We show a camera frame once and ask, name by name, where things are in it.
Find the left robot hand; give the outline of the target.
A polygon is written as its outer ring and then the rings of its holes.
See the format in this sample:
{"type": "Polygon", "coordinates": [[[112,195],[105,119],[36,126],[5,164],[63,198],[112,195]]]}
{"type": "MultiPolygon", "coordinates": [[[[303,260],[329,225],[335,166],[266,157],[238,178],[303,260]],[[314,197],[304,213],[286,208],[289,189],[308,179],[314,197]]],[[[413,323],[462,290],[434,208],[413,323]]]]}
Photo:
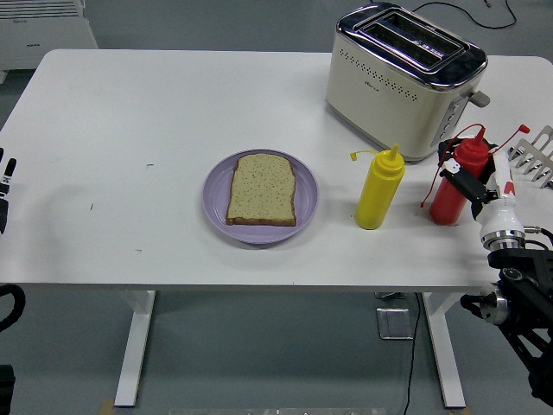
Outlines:
{"type": "Polygon", "coordinates": [[[17,164],[17,160],[11,157],[7,162],[5,170],[1,176],[1,211],[0,211],[1,234],[4,234],[5,228],[8,223],[9,201],[6,199],[6,196],[10,192],[10,181],[15,172],[16,164],[17,164]]]}

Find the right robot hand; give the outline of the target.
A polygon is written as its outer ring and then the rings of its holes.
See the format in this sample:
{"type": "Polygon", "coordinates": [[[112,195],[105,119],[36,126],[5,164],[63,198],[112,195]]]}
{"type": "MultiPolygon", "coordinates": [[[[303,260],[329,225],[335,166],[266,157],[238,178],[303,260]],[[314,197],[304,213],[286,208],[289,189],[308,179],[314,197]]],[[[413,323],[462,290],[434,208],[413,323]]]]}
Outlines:
{"type": "Polygon", "coordinates": [[[507,154],[483,138],[457,138],[439,144],[438,156],[442,182],[431,203],[432,220],[453,225],[469,201],[487,250],[521,247],[525,233],[515,215],[515,185],[507,154]]]}

